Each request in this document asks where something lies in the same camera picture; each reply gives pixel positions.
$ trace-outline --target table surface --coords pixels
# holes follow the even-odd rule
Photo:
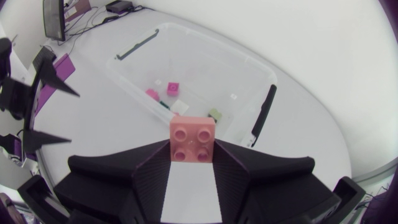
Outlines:
[[[96,21],[106,15],[107,12],[102,13]],[[35,119],[36,130],[72,139],[70,144],[48,145],[40,151],[40,165],[52,184],[69,173],[67,159],[72,155],[113,154],[169,137],[168,127],[159,118],[105,74],[106,62],[112,55],[129,44],[129,40],[163,22],[178,23],[199,32],[205,30],[167,14],[143,10],[77,39],[70,54],[76,71],[66,83],[81,97],[56,91]],[[215,36],[258,58],[229,39]],[[73,41],[62,46],[54,41],[46,44],[60,57],[70,51]],[[348,150],[339,127],[307,90],[269,62],[264,63],[277,76],[277,92],[254,150],[281,157],[310,156],[315,159],[313,173],[329,189],[334,189],[340,178],[351,176]],[[211,164],[172,163],[162,221],[221,221]]]

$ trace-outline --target purple folder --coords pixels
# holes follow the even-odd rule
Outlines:
[[[57,76],[60,77],[62,81],[65,81],[76,69],[73,66],[72,61],[69,58],[68,54],[62,56],[57,62],[54,64],[54,68],[57,71]],[[37,104],[36,115],[44,106],[45,102],[49,100],[50,96],[55,92],[55,89],[51,86],[45,85],[43,89],[40,91],[39,102]]]

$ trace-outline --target clear plastic bin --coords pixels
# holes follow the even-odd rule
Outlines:
[[[241,144],[277,79],[266,65],[212,34],[161,24],[109,59],[108,77],[167,125],[175,115],[147,95],[148,89],[169,107],[182,102],[183,116],[208,116],[217,109],[222,117],[216,137]],[[178,96],[167,94],[169,82],[179,83]]]

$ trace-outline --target magenta lego block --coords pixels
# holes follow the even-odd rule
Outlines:
[[[170,155],[177,162],[212,162],[213,118],[174,116],[170,122]]]
[[[150,97],[152,97],[154,100],[156,100],[156,101],[160,101],[160,98],[159,98],[159,94],[155,91],[155,90],[153,90],[153,89],[147,89],[147,91],[145,91]]]
[[[179,83],[170,83],[167,86],[167,94],[169,96],[177,96],[178,95],[178,86],[180,84]]]

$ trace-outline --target monitor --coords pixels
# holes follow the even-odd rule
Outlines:
[[[65,41],[63,0],[43,0],[43,21],[46,37]]]

